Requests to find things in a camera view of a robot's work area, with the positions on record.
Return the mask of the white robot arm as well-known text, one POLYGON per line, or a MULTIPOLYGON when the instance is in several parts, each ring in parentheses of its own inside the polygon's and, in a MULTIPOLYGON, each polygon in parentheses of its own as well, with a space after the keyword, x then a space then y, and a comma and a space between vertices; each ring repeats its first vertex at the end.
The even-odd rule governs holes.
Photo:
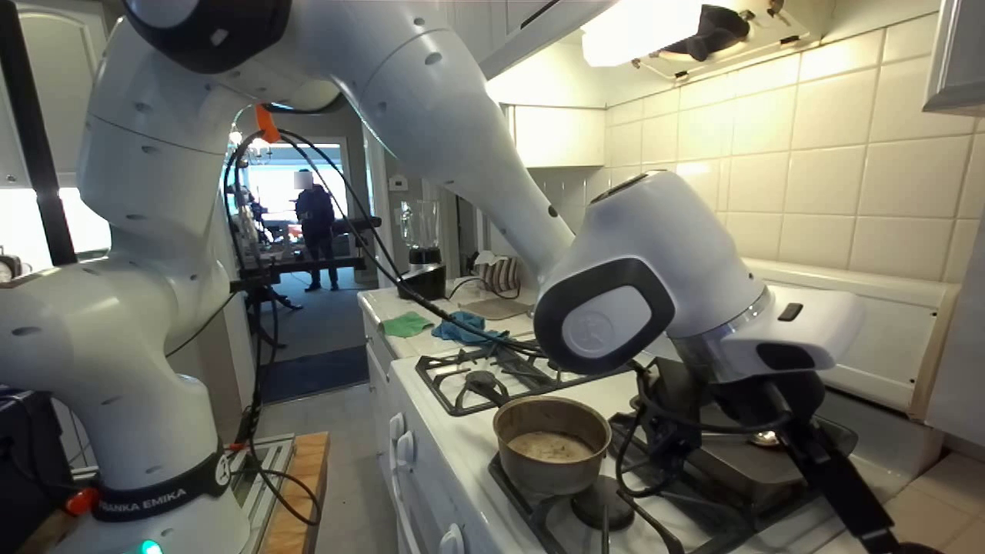
POLYGON ((813 419, 856 298, 756 280, 675 173, 635 175, 568 226, 432 0, 123 4, 79 148, 79 197, 115 243, 0 288, 7 384, 67 403, 100 466, 95 509, 51 554, 246 554, 209 395, 170 353, 230 295, 207 230, 233 116, 329 99, 496 221, 538 276, 534 329, 551 362, 607 373, 675 341, 738 427, 778 436, 869 554, 898 554, 885 506, 813 419))

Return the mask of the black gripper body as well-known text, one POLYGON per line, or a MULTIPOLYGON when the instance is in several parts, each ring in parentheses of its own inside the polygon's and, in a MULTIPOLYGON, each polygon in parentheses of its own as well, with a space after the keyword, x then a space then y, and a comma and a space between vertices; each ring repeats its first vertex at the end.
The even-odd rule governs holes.
POLYGON ((778 445, 804 480, 824 495, 845 531, 869 554, 903 554, 903 543, 892 535, 892 517, 849 455, 813 423, 813 407, 777 383, 768 384, 768 402, 778 413, 778 445))

